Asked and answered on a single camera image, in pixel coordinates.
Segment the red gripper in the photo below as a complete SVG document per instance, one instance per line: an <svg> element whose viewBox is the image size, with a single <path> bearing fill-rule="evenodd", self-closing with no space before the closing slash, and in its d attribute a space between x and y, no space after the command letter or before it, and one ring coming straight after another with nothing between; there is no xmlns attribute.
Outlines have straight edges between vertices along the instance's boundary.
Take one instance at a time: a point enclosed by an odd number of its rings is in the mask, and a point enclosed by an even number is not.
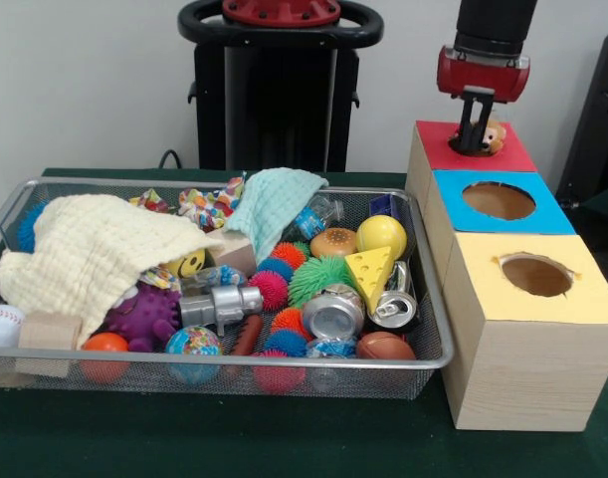
<svg viewBox="0 0 608 478"><path fill-rule="evenodd" d="M482 109L478 120L479 149L489 150L494 130L489 126L494 101L514 103L523 92L530 72L530 59L490 58L465 53L453 46L442 47L438 57L437 86L441 93L459 97L465 87L478 87L494 91L494 96L481 96ZM475 146L472 125L473 95L462 95L464 102L459 124L459 151L473 151Z"/></svg>

